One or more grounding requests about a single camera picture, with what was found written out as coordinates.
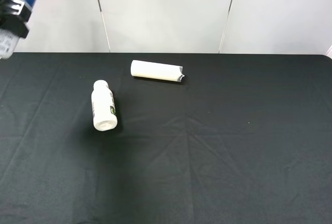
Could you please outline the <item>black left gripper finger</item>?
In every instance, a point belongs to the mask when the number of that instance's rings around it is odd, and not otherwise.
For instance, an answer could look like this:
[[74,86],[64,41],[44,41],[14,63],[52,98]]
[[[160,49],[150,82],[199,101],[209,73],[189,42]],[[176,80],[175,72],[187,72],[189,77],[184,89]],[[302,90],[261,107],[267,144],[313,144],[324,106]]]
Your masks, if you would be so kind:
[[22,0],[1,0],[1,29],[25,39],[29,33],[27,22],[32,9]]

